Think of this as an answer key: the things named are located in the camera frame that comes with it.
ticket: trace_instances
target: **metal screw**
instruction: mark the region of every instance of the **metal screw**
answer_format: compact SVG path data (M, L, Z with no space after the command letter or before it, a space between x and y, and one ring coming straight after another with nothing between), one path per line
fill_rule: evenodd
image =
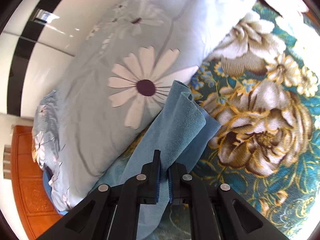
M144 174L137 175L137 180L145 180L146 178L147 178L147 176Z
M223 191L228 191L230 190L230 185L229 184L226 184L226 183L223 183L220 185L220 188L223 190Z
M184 180L192 180L192 176L191 176L190 174L184 174L184 175L182 176L182 178L183 178Z
M105 192L109 189L108 185L107 184L101 184L99 187L98 187L98 190L100 192Z

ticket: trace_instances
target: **pillow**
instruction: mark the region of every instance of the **pillow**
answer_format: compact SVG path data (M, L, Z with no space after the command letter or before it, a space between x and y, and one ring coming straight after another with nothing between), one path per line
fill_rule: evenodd
M124 0L105 14L50 98L59 129L52 200L60 211L86 196L161 111L173 80L188 83L254 2Z
M42 170L54 172L59 151L59 124L56 91L45 96L37 107L32 129L32 158Z

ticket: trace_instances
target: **blue towel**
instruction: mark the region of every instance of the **blue towel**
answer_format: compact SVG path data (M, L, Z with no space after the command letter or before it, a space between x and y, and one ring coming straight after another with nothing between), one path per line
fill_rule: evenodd
M99 179L94 188L103 183L123 184L139 174L145 163L152 162L155 149L161 150L159 203L140 206L137 240L147 237L160 223L169 201L167 169L176 160L190 172L219 128L220 124L193 100L190 89L174 81L164 109L136 147L124 171L116 161Z

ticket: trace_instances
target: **wooden bed frame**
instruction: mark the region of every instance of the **wooden bed frame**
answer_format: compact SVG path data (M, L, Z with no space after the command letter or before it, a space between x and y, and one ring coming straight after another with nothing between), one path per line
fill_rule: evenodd
M11 145L12 190L23 228L30 240L36 239L61 216L43 186L43 171L32 161L32 127L15 126Z

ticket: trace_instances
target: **bed sheet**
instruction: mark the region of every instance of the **bed sheet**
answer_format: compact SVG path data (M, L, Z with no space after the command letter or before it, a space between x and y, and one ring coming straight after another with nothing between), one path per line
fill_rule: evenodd
M282 233L299 240L320 220L319 70L317 54L300 49L318 46L319 29L307 17L304 22L302 37L257 2L189 84L200 106L222 124L192 176L210 185L230 184ZM243 55L228 58L240 50ZM119 180L146 129L106 171L109 183ZM146 239L190 237L188 206L168 205Z

